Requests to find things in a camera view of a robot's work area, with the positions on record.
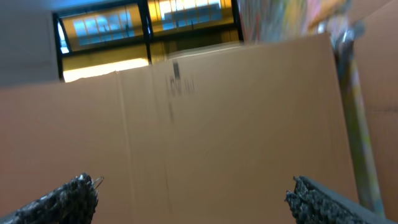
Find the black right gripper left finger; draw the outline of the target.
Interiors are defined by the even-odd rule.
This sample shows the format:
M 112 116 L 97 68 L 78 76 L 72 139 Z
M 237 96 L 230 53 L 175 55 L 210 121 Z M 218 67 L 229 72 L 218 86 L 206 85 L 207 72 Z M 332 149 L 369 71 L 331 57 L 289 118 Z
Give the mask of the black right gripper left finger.
M 91 224 L 104 177 L 82 173 L 50 193 L 1 217 L 1 224 Z

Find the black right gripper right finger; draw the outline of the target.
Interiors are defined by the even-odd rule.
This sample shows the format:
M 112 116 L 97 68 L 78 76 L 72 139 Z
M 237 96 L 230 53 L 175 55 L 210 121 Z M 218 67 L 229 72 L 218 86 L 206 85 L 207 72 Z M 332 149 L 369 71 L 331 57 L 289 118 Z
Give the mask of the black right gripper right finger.
M 394 224 L 306 176 L 294 181 L 284 201 L 297 224 Z

